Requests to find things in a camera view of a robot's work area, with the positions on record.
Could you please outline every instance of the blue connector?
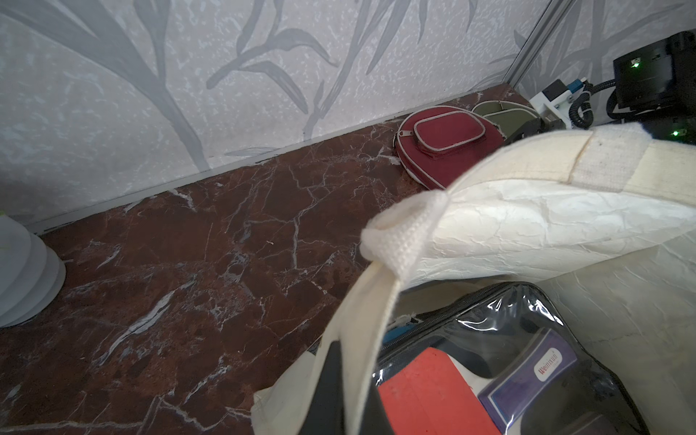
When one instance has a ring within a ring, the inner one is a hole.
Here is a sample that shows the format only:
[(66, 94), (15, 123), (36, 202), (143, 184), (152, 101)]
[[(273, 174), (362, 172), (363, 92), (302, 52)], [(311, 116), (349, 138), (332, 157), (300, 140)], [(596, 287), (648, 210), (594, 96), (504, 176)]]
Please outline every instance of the blue connector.
[(572, 83), (568, 85), (568, 89), (570, 90), (571, 93), (576, 93), (580, 89), (583, 88), (583, 83), (580, 81), (580, 79), (575, 79)]

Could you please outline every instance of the wallpaper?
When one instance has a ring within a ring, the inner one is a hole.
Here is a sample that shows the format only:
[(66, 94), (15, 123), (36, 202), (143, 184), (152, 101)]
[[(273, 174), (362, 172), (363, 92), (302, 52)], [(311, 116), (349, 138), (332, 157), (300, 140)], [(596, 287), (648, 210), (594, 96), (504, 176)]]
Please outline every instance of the wallpaper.
[[(531, 98), (552, 81), (614, 78), (614, 59), (683, 30), (696, 28), (693, 0), (576, 0), (518, 85)], [(611, 121), (611, 90), (591, 99), (594, 124)]]
[(3, 0), (0, 208), (40, 221), (499, 83), (546, 4)]

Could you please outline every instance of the plastic bag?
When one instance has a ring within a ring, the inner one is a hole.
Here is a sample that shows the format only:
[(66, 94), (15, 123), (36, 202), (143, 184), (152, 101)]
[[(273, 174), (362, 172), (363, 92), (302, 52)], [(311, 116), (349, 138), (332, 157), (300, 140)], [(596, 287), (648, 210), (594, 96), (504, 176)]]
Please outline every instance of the plastic bag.
[(418, 320), (373, 374), (397, 435), (648, 434), (621, 381), (533, 284), (492, 285)]

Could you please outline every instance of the purple box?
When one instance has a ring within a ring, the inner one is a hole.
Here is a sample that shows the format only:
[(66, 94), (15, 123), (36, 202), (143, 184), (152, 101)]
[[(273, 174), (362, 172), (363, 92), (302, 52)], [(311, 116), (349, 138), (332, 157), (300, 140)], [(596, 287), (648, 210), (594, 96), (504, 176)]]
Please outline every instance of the purple box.
[(501, 434), (522, 416), (534, 398), (578, 360), (553, 329), (540, 329), (520, 356), (478, 395)]

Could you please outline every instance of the brown marble floor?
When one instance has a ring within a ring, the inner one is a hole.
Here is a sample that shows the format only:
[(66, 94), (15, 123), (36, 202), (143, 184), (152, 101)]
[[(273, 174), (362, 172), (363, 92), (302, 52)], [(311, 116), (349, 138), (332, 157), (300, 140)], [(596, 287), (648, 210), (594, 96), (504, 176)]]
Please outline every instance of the brown marble floor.
[[(525, 102), (507, 85), (453, 100)], [(366, 267), (367, 220), (421, 187), (384, 122), (43, 237), (56, 300), (0, 330), (0, 432), (250, 434), (253, 391)]]

